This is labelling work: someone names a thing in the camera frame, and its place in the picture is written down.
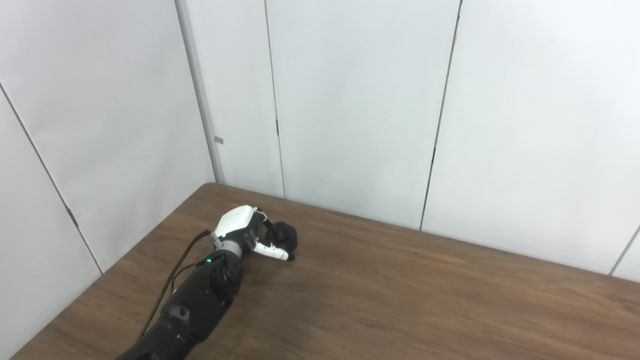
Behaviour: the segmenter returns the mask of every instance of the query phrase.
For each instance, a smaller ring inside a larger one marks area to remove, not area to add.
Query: table surface
[[[638,283],[217,184],[14,359],[115,358],[192,237],[243,204],[297,228],[296,260],[249,256],[234,305],[188,359],[640,359]]]

